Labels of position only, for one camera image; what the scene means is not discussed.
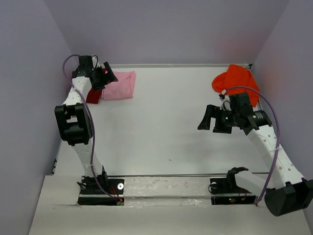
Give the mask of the pink t shirt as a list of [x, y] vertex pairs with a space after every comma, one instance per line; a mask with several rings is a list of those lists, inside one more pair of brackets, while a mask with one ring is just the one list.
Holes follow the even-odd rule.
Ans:
[[136, 81], [135, 71], [114, 71], [113, 73], [118, 81], [108, 84], [102, 91], [101, 98], [103, 100], [123, 100], [133, 98]]

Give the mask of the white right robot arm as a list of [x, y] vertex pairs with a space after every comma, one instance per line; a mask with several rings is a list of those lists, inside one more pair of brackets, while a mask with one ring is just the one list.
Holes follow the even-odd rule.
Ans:
[[212, 179], [208, 191], [213, 195], [252, 193], [254, 204], [264, 200], [274, 216], [303, 210], [313, 200], [313, 182], [293, 165], [278, 136], [278, 127], [263, 110], [254, 110], [248, 93], [219, 95], [221, 106], [207, 105], [198, 130], [209, 130], [215, 120], [214, 133], [231, 134], [234, 127], [244, 132], [259, 151], [269, 169], [266, 179], [254, 175], [246, 167], [230, 169], [224, 178]]

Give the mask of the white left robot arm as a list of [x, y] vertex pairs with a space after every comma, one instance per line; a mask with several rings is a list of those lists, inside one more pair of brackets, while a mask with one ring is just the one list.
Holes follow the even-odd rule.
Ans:
[[62, 105], [54, 109], [60, 137], [78, 155], [86, 177], [104, 175], [95, 153], [95, 126], [87, 96], [91, 90], [102, 91], [118, 79], [107, 62], [104, 67], [99, 65], [96, 55], [71, 55], [62, 70], [70, 90]]

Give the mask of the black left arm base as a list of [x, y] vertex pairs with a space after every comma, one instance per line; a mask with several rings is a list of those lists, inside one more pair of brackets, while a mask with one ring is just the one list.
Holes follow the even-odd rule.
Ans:
[[125, 179], [108, 177], [105, 170], [97, 176], [83, 176], [77, 203], [81, 206], [123, 206]]

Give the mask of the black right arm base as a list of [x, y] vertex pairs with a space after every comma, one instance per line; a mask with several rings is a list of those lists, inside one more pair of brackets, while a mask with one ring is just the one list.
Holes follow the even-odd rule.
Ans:
[[211, 178], [208, 191], [212, 205], [253, 205], [256, 199], [247, 189], [237, 186], [235, 175], [248, 171], [245, 167], [233, 167], [223, 178]]

